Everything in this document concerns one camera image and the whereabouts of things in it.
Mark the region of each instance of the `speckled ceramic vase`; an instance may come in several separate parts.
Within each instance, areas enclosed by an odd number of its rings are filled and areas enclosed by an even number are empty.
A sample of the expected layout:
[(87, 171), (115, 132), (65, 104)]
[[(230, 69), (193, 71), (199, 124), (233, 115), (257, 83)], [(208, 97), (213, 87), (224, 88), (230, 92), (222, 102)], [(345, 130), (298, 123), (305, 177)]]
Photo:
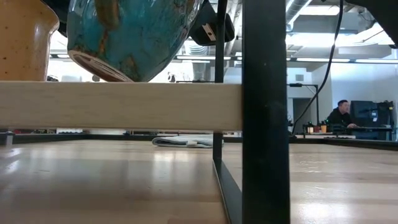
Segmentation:
[(57, 15), (41, 0), (0, 0), (0, 80), (46, 81)]
[(187, 39), (203, 0), (71, 0), (68, 54), (109, 82), (148, 82)]

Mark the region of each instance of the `computer monitor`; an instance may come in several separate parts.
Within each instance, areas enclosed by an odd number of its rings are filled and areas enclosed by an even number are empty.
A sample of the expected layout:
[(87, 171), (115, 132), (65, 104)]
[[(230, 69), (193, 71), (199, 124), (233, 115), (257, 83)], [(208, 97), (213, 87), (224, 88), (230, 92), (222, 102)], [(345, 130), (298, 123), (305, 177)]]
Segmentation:
[(377, 126), (377, 104), (372, 101), (352, 101), (350, 116), (354, 124), (358, 126)]

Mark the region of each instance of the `black jacket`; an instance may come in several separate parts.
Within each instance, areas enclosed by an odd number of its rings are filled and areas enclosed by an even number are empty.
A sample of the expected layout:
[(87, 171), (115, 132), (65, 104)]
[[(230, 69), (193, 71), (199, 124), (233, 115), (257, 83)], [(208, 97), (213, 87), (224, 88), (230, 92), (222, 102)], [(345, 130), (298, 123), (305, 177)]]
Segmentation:
[(353, 122), (349, 116), (349, 113), (341, 114), (338, 108), (335, 108), (330, 113), (328, 121), (330, 124), (342, 124), (344, 127), (347, 127)]

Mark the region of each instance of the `turquoise ceramic pot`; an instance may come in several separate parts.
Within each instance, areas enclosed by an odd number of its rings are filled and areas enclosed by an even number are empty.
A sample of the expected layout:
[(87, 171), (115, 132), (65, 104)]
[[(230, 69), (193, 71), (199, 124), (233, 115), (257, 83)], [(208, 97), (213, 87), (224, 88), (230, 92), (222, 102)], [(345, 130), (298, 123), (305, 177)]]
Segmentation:
[(187, 39), (203, 0), (71, 0), (68, 54), (109, 82), (148, 82)]

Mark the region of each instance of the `wooden shelf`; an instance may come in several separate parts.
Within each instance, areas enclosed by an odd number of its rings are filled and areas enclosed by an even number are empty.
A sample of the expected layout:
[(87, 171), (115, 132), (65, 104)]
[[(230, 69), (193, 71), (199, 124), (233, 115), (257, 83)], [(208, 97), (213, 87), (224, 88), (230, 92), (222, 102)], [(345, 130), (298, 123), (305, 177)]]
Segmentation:
[(241, 130), (241, 86), (0, 82), (2, 128)]

